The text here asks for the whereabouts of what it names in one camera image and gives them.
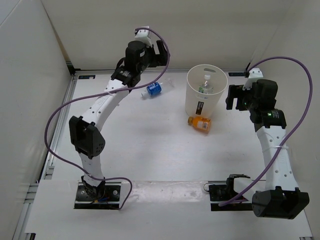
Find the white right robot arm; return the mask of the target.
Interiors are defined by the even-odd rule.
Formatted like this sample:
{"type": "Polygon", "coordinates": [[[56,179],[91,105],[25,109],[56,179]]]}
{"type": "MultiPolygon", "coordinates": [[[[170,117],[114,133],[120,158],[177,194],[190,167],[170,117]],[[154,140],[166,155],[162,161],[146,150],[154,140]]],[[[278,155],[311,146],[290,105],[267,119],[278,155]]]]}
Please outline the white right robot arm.
{"type": "Polygon", "coordinates": [[[258,79],[250,87],[234,84],[228,87],[226,108],[249,111],[265,169],[255,180],[235,177],[224,188],[230,200],[220,205],[245,198],[251,202],[256,217],[293,220],[309,204],[310,198],[307,192],[300,191],[292,172],[286,146],[285,114],[275,108],[277,92],[277,83],[267,79],[258,79]]]}

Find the small green label water bottle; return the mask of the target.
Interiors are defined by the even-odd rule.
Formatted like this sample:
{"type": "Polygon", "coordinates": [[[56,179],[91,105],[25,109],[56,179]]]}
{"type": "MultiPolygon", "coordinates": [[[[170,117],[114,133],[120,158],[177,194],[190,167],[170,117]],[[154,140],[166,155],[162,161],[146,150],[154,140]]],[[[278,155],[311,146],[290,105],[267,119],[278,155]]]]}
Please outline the small green label water bottle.
{"type": "Polygon", "coordinates": [[[209,74],[204,75],[203,82],[198,87],[198,92],[207,95],[214,93],[214,87],[211,83],[211,76],[209,74]]]}

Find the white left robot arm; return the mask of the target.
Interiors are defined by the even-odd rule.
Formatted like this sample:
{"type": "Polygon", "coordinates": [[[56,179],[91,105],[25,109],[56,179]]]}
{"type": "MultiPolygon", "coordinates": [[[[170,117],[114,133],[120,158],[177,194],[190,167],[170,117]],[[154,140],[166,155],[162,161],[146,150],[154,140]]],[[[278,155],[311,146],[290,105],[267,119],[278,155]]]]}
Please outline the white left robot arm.
{"type": "Polygon", "coordinates": [[[129,42],[125,56],[117,63],[104,90],[105,95],[98,97],[81,116],[72,116],[69,120],[71,144],[78,152],[82,167],[86,171],[81,180],[86,193],[94,200],[100,200],[105,195],[106,181],[101,169],[100,154],[106,141],[101,130],[120,101],[139,83],[146,68],[167,64],[168,52],[164,42],[157,40],[156,44],[159,53],[155,52],[153,45],[147,45],[140,40],[129,42]]]}

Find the blue label plastic bottle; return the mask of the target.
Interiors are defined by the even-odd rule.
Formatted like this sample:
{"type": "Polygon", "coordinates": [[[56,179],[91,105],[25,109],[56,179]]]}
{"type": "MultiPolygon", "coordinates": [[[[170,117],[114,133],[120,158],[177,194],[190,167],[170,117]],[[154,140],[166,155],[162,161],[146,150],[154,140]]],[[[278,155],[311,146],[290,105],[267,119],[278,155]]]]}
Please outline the blue label plastic bottle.
{"type": "Polygon", "coordinates": [[[143,100],[152,99],[157,96],[163,95],[167,92],[170,92],[175,87],[174,82],[167,78],[162,81],[156,81],[148,85],[145,90],[141,92],[141,97],[143,100]]]}

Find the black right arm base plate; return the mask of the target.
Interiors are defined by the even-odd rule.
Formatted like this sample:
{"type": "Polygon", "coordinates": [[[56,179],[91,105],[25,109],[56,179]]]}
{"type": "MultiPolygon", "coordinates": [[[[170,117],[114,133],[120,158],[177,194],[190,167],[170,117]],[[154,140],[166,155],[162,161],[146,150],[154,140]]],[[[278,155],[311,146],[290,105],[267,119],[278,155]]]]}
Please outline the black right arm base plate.
{"type": "Polygon", "coordinates": [[[208,186],[210,206],[212,212],[243,212],[253,211],[252,204],[249,202],[231,203],[226,206],[219,206],[220,202],[228,201],[235,197],[237,193],[234,190],[227,190],[226,184],[210,184],[208,186]]]}

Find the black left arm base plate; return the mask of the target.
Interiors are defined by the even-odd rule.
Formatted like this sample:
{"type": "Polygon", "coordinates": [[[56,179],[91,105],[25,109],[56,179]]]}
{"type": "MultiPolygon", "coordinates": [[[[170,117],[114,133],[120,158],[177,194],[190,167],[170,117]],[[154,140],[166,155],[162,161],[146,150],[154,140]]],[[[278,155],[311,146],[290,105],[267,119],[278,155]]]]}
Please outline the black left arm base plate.
{"type": "Polygon", "coordinates": [[[78,183],[73,208],[76,210],[117,210],[120,207],[120,182],[106,183],[98,196],[86,192],[82,182],[78,183]]]}

